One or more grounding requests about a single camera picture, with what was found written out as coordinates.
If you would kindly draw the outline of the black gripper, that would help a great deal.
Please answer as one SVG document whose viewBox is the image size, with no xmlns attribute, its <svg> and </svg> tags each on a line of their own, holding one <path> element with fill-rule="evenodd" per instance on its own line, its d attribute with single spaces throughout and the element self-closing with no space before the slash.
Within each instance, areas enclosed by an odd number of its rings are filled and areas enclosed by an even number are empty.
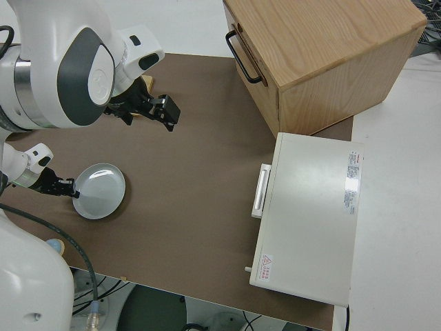
<svg viewBox="0 0 441 331">
<path fill-rule="evenodd" d="M 130 126 L 133 121 L 131 113 L 141 114 L 149 112 L 153 108 L 153 119 L 161 122 L 169 132 L 172 132 L 178 123 L 181 110 L 168 94 L 151 98 L 145 80 L 143 77 L 139 77 L 125 92 L 110 99 L 104 113 L 113 114 Z"/>
<path fill-rule="evenodd" d="M 62 179 L 58 177 L 55 171 L 51 168 L 44 168 L 39 178 L 29 187 L 42 194 L 49 195 L 69 195 L 69 186 L 75 186 L 75 179 Z M 70 193 L 73 199 L 80 197 L 78 190 L 73 190 Z"/>
</svg>

